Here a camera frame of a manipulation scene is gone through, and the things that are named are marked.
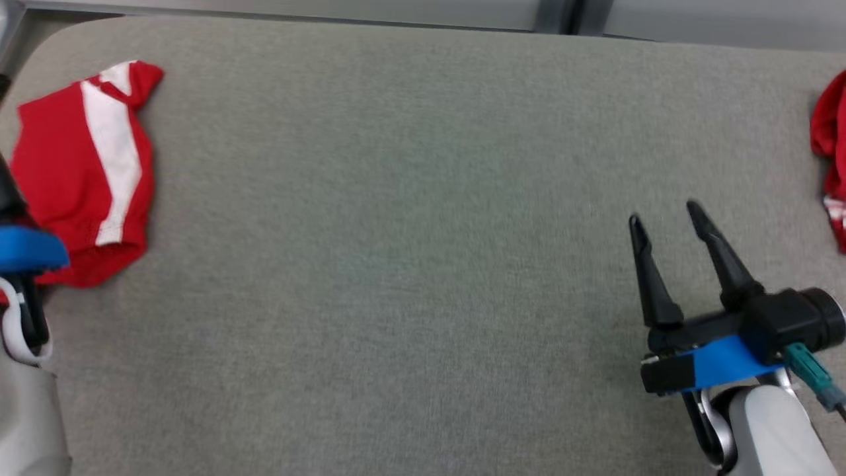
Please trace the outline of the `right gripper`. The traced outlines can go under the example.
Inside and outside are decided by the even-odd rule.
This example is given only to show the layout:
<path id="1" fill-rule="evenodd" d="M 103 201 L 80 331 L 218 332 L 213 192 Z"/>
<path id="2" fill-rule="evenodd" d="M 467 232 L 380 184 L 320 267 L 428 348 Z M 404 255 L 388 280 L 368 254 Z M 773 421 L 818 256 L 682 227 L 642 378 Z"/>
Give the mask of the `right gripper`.
<path id="1" fill-rule="evenodd" d="M 732 431 L 730 405 L 750 385 L 751 364 L 738 337 L 744 304 L 765 294 L 765 288 L 735 253 L 727 238 L 698 201 L 686 202 L 698 238 L 706 244 L 727 311 L 685 319 L 669 295 L 652 255 L 652 241 L 640 217 L 629 217 L 638 294 L 649 352 L 641 362 L 644 390 L 659 397 L 680 395 L 701 451 L 719 472 L 738 463 L 738 443 Z"/>

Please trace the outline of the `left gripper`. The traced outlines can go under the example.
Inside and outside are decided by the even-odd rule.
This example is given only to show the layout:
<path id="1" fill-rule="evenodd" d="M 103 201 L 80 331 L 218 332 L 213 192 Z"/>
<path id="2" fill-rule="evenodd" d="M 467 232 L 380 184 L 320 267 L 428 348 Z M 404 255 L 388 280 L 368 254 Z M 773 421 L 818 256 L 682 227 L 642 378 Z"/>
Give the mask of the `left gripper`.
<path id="1" fill-rule="evenodd" d="M 28 205 L 3 155 L 1 225 L 31 227 Z M 54 352 L 54 343 L 34 278 L 31 275 L 3 274 L 1 287 L 7 302 L 2 316 L 2 341 L 6 352 L 19 364 L 44 364 Z"/>

